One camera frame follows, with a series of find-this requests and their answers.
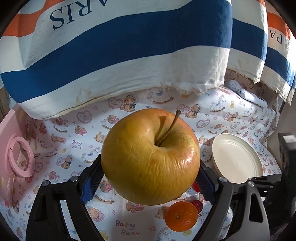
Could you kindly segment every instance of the red fruit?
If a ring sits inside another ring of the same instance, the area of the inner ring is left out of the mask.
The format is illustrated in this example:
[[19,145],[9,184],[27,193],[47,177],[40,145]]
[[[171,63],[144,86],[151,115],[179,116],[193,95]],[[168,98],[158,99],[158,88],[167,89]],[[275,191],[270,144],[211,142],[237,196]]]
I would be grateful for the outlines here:
[[196,207],[197,212],[200,213],[203,209],[203,204],[200,200],[193,200],[191,203]]
[[192,183],[191,187],[192,187],[192,189],[193,189],[194,191],[196,191],[196,192],[201,192],[201,191],[200,191],[200,188],[199,188],[199,186],[198,186],[198,184],[197,184],[196,181],[194,181],[194,183]]

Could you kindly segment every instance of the striped cushion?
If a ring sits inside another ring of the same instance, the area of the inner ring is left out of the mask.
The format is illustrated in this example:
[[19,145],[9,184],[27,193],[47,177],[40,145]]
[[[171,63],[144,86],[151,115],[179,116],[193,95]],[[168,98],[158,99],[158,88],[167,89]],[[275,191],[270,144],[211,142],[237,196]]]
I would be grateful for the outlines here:
[[263,0],[232,2],[233,27],[227,68],[257,83],[267,51],[267,16]]
[[278,12],[266,3],[268,19],[268,47],[261,81],[291,103],[288,95],[296,71],[296,40]]
[[36,119],[157,86],[200,92],[223,84],[231,30],[226,0],[31,0],[0,39],[1,77]]

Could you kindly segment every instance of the apple stem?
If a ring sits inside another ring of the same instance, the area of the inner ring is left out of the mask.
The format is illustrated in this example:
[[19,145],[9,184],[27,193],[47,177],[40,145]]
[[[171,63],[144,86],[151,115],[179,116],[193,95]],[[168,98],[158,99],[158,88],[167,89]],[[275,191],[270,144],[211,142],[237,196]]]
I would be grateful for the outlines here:
[[172,128],[174,127],[174,125],[175,125],[175,123],[176,123],[176,121],[177,121],[177,119],[178,119],[178,117],[181,115],[181,111],[180,110],[177,110],[176,111],[176,115],[175,115],[175,118],[174,118],[174,120],[173,120],[173,122],[172,122],[172,124],[170,125],[170,127],[169,127],[169,129],[166,131],[166,133],[158,140],[158,141],[156,141],[156,145],[157,146],[160,146],[161,145],[161,143],[163,142],[163,140],[167,137],[167,135],[170,133],[170,131],[172,130]]

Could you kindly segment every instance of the blue stripe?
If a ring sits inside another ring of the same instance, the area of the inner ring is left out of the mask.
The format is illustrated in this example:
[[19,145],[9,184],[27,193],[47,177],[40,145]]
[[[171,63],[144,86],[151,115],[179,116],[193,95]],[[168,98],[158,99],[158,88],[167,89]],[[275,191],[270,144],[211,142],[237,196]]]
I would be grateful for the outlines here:
[[296,89],[296,76],[294,77],[294,80],[293,80],[293,84],[291,86],[291,89],[293,89],[293,90]]
[[265,61],[267,34],[254,25],[233,19],[231,48],[254,55]]
[[281,76],[291,87],[295,71],[289,61],[273,48],[267,48],[265,65]]
[[198,45],[230,48],[231,32],[229,2],[192,0],[176,10],[115,18],[84,32],[28,69],[1,76],[10,95],[22,103],[120,62]]

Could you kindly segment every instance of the orange stripe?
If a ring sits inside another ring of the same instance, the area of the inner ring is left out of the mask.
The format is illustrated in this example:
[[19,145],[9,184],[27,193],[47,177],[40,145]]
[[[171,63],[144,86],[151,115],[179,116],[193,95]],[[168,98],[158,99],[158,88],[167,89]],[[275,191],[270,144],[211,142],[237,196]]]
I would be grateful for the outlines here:
[[265,1],[264,1],[264,0],[256,0],[256,1],[259,2],[259,3],[261,3],[261,4],[263,5],[263,7],[266,8],[266,6],[265,6]]
[[63,0],[46,0],[41,10],[31,14],[17,14],[11,21],[3,36],[23,37],[34,32],[42,13]]
[[291,30],[280,16],[267,12],[267,24],[269,27],[281,31],[289,40],[291,40]]

